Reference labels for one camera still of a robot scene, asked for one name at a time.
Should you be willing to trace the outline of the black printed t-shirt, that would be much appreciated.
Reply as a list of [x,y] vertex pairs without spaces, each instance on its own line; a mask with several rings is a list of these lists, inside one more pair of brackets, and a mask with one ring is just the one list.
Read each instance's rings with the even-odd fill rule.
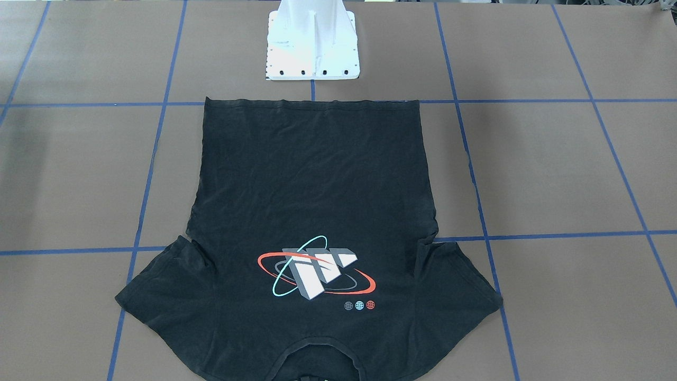
[[435,242],[417,101],[205,101],[186,236],[117,295],[208,380],[414,380],[503,299]]

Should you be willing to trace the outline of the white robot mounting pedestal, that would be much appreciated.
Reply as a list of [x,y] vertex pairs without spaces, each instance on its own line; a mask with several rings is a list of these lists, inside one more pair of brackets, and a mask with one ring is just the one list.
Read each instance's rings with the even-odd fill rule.
[[266,80],[360,76],[355,14],[342,1],[281,1],[268,15]]

